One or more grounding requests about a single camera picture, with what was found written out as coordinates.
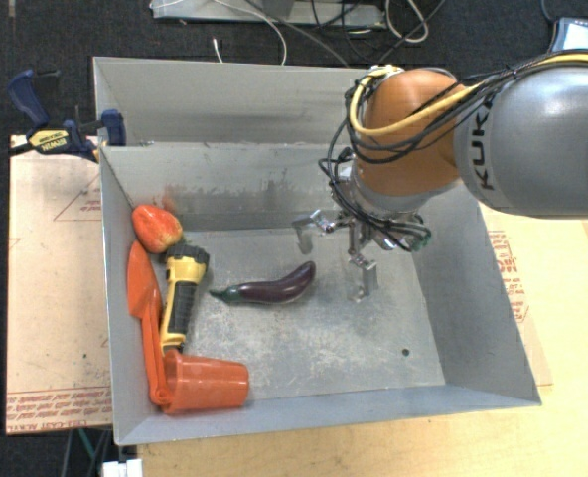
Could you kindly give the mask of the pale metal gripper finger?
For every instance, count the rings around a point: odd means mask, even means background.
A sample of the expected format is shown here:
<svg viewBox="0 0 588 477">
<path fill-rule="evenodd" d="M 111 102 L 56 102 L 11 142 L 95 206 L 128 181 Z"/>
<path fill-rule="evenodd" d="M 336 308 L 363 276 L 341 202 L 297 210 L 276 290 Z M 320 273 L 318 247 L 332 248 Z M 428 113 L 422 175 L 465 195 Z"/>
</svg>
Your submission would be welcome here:
<svg viewBox="0 0 588 477">
<path fill-rule="evenodd" d="M 324 214 L 321 210 L 297 217 L 292 222 L 295 230 L 298 246 L 303 254 L 310 254 L 313 249 L 313 237 L 320 236 L 325 232 Z"/>
<path fill-rule="evenodd" d="M 353 253 L 350 255 L 350 264 L 360 272 L 360 281 L 351 299 L 361 302 L 378 289 L 377 263 L 366 259 L 361 253 Z"/>
</svg>

